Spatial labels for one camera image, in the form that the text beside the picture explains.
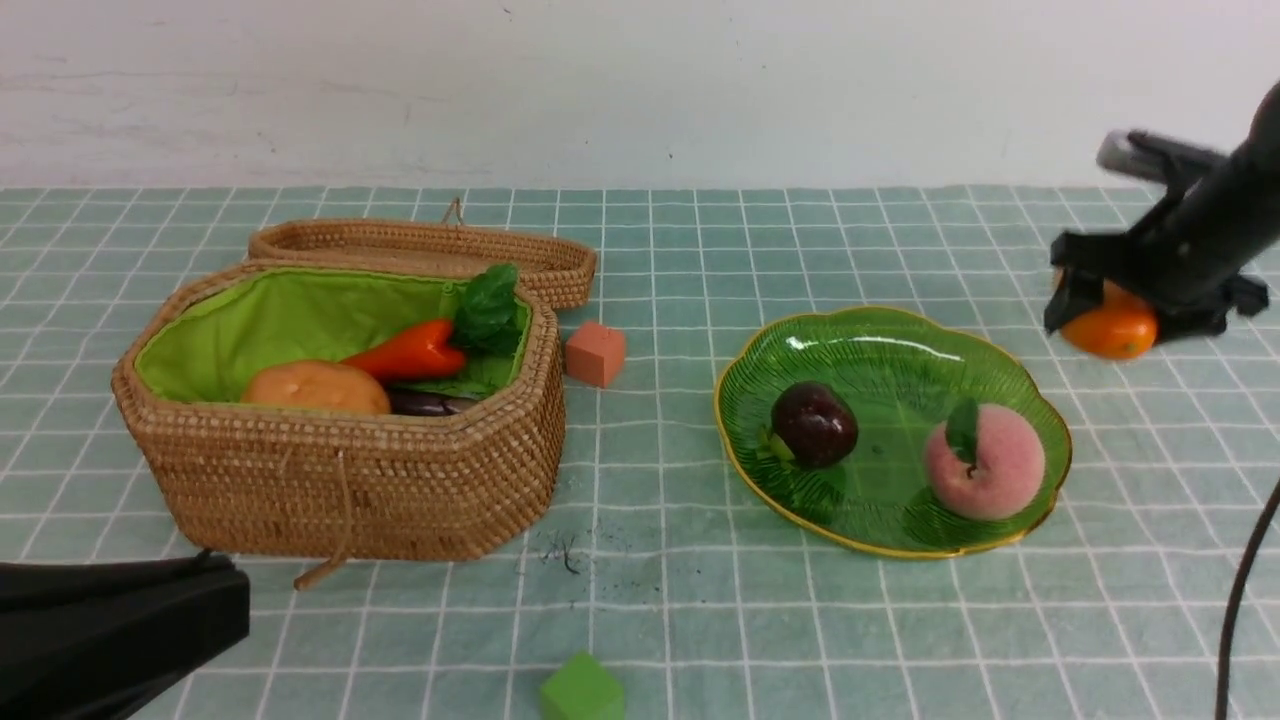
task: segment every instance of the table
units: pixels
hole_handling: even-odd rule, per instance
[[[594,300],[563,325],[627,333],[613,387],[566,389],[550,512],[480,561],[353,562],[302,594],[302,561],[238,559],[251,637],[140,719],[535,717],[538,685],[582,648],[637,720],[1211,715],[1222,603],[1280,471],[1280,314],[1124,365],[1037,327],[1047,242],[1132,222],[1143,187],[0,190],[0,560],[193,552],[115,410],[111,364],[264,224],[436,222],[454,196],[470,224],[600,249]],[[764,322],[863,302],[988,337],[1071,424],[1065,501],[1019,547],[854,555],[730,470],[716,374]],[[1244,717],[1280,717],[1277,543],[1272,529],[1240,615]]]

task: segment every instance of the wicker basket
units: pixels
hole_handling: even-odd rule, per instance
[[[453,217],[457,224],[448,224]],[[439,224],[406,220],[294,220],[253,234],[250,259],[278,260],[385,258],[401,263],[458,268],[472,275],[493,263],[515,263],[530,292],[553,309],[590,299],[595,251],[557,237],[466,227],[454,200]]]
[[[316,225],[325,229],[312,232]],[[490,261],[509,247],[526,269],[554,269],[549,277],[521,273],[517,296],[531,313],[516,379],[460,415],[323,415],[174,402],[151,392],[134,368],[147,342],[193,304],[260,273],[320,268],[467,279],[476,274],[477,263],[489,264],[442,256],[440,250],[454,240],[439,228],[366,220],[268,229],[253,238],[257,255],[291,237],[340,237],[347,251],[303,258],[310,254],[293,250],[287,260],[251,259],[180,288],[111,374],[116,405],[179,532],[197,546],[221,552],[328,557],[297,579],[294,587],[305,589],[351,557],[481,557],[541,518],[566,434],[553,307],[586,297],[594,251],[500,231],[467,231],[466,237],[479,238]],[[415,237],[430,249],[415,252]],[[392,246],[401,249],[393,256],[370,252],[365,258],[353,251]],[[566,258],[575,258],[577,268],[566,269]],[[541,291],[534,292],[535,286]],[[558,302],[548,302],[547,296]]]

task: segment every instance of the basket handle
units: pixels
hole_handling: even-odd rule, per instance
[[[284,470],[284,462],[288,461],[285,456],[284,461],[280,462],[280,470]],[[338,536],[338,546],[334,547],[333,555],[328,560],[316,565],[315,568],[302,573],[293,580],[293,589],[302,592],[311,589],[320,580],[328,578],[334,570],[342,568],[347,562],[348,548],[351,547],[351,533],[356,525],[355,511],[351,503],[351,489],[347,487],[347,465],[343,461],[342,451],[338,451],[338,489],[342,491],[342,511],[343,511],[343,528],[342,534]]]
[[[454,197],[453,202],[449,202],[449,206],[444,209],[444,217],[440,218],[440,224],[442,225],[447,224],[449,222],[449,217],[451,215],[458,220],[460,225],[465,225],[466,224],[462,220],[462,199],[461,197]]]

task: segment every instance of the plate gold rim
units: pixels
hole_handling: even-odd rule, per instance
[[[1057,479],[1053,482],[1053,495],[1050,497],[1048,507],[1044,509],[1044,512],[1039,518],[1037,518],[1034,521],[1029,523],[1025,528],[1018,530],[1016,533],[1012,533],[1010,536],[1005,536],[1005,537],[1002,537],[1000,539],[991,541],[991,542],[984,542],[984,543],[978,543],[978,544],[970,544],[970,546],[964,546],[964,547],[956,547],[955,550],[920,550],[920,551],[915,551],[915,550],[899,550],[899,548],[893,548],[893,547],[882,547],[882,546],[878,546],[878,544],[872,544],[872,543],[865,543],[865,542],[850,539],[850,538],[846,538],[844,536],[836,534],[836,533],[833,533],[833,532],[831,532],[831,530],[828,530],[826,528],[820,528],[820,527],[810,523],[809,520],[805,520],[804,518],[800,518],[795,512],[791,512],[790,510],[787,510],[786,507],[783,507],[781,503],[778,503],[776,500],[773,500],[772,497],[769,497],[768,495],[765,495],[764,491],[762,491],[755,484],[755,480],[753,480],[751,477],[746,473],[746,470],[742,468],[742,464],[737,461],[737,456],[733,454],[732,442],[730,442],[728,432],[724,429],[724,418],[721,415],[721,393],[722,393],[722,389],[723,389],[724,378],[728,377],[728,373],[733,369],[735,365],[737,365],[739,363],[741,363],[746,357],[748,351],[751,350],[751,347],[756,343],[756,341],[760,340],[762,336],[764,336],[767,332],[772,331],[774,327],[777,327],[777,325],[780,325],[782,323],[787,323],[787,322],[792,322],[792,320],[804,320],[804,319],[808,319],[808,318],[820,319],[820,318],[831,318],[831,316],[835,316],[835,315],[847,315],[847,314],[852,314],[852,313],[859,313],[861,310],[878,310],[878,311],[896,313],[899,315],[905,315],[906,318],[923,322],[924,324],[931,325],[932,329],[934,329],[934,331],[937,331],[940,333],[957,334],[957,336],[964,336],[964,337],[968,337],[968,338],[973,338],[973,340],[980,342],[982,345],[986,345],[987,347],[991,347],[996,352],[1004,355],[1014,365],[1016,365],[1019,370],[1023,372],[1023,374],[1027,377],[1027,382],[1030,383],[1032,391],[1036,393],[1036,397],[1038,397],[1041,400],[1041,402],[1043,402],[1052,411],[1053,418],[1057,419],[1057,423],[1062,428],[1064,434],[1066,434],[1066,464],[1062,468],[1062,474],[1059,475]],[[751,337],[746,341],[746,343],[742,345],[742,350],[740,350],[737,352],[737,355],[732,360],[730,360],[728,365],[724,365],[724,369],[721,370],[719,375],[717,375],[717,378],[716,378],[716,388],[712,392],[712,410],[716,414],[716,430],[717,430],[717,433],[721,437],[721,443],[724,447],[724,454],[728,456],[730,464],[733,466],[733,471],[737,473],[737,477],[741,478],[744,483],[746,483],[746,487],[751,488],[751,492],[754,492],[756,497],[759,497],[765,505],[768,505],[769,509],[772,509],[778,515],[782,515],[785,519],[790,520],[791,523],[799,525],[801,529],[805,529],[805,530],[808,530],[810,533],[814,533],[814,534],[817,534],[817,536],[819,536],[822,538],[826,538],[826,539],[828,539],[828,541],[831,541],[831,542],[833,542],[833,543],[836,543],[838,546],[842,546],[842,547],[846,547],[846,548],[850,548],[850,550],[856,550],[859,552],[865,552],[865,553],[873,555],[873,556],[892,557],[892,559],[896,559],[896,560],[948,560],[948,559],[952,559],[952,557],[963,557],[963,556],[966,556],[966,555],[978,555],[978,553],[988,552],[988,551],[992,551],[992,550],[996,550],[996,548],[1000,548],[1000,547],[1007,547],[1007,546],[1011,546],[1011,544],[1016,544],[1018,542],[1020,542],[1021,539],[1024,539],[1027,536],[1029,536],[1033,532],[1036,532],[1036,529],[1039,528],[1042,524],[1044,524],[1044,521],[1048,520],[1050,515],[1053,514],[1053,510],[1057,509],[1057,501],[1061,497],[1062,486],[1066,484],[1066,478],[1068,478],[1068,475],[1071,471],[1071,461],[1073,461],[1074,455],[1075,455],[1075,443],[1074,443],[1074,439],[1071,438],[1071,428],[1070,428],[1070,425],[1066,423],[1066,419],[1062,418],[1062,414],[1057,411],[1057,407],[1052,402],[1050,402],[1050,400],[1047,397],[1044,397],[1043,392],[1041,392],[1039,383],[1036,382],[1036,378],[1030,374],[1030,370],[1028,370],[1027,366],[1023,365],[1021,360],[1019,360],[1018,357],[1015,357],[1012,354],[1010,354],[1004,347],[1000,347],[998,345],[995,345],[993,342],[988,341],[987,338],[978,337],[978,336],[975,336],[975,334],[973,334],[970,332],[957,331],[957,329],[954,329],[954,328],[948,328],[948,327],[941,325],[937,322],[934,322],[934,320],[932,320],[929,318],[925,318],[924,315],[920,315],[918,313],[911,313],[910,310],[902,310],[901,307],[893,307],[893,306],[890,306],[890,305],[858,305],[858,306],[854,306],[854,307],[846,307],[844,310],[832,310],[829,313],[796,313],[794,315],[787,315],[785,318],[780,318],[777,320],[773,320],[772,323],[765,324],[764,327],[762,327],[760,329],[755,331],[751,334]]]

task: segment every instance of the black cable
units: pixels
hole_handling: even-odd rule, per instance
[[[1240,601],[1244,598],[1244,583],[1249,579],[1249,570],[1253,569],[1253,559],[1262,547],[1262,538],[1267,534],[1267,528],[1276,516],[1276,507],[1280,507],[1280,480],[1271,491],[1262,514],[1258,515],[1258,524],[1253,527],[1248,544],[1244,546],[1244,555],[1240,556],[1240,568],[1235,571],[1235,580],[1231,583],[1231,594],[1226,601],[1226,614],[1222,618],[1222,639],[1217,646],[1217,702],[1213,707],[1215,720],[1226,720],[1226,708],[1230,694],[1228,688],[1231,683],[1231,639],[1235,637],[1235,619],[1240,614]]]

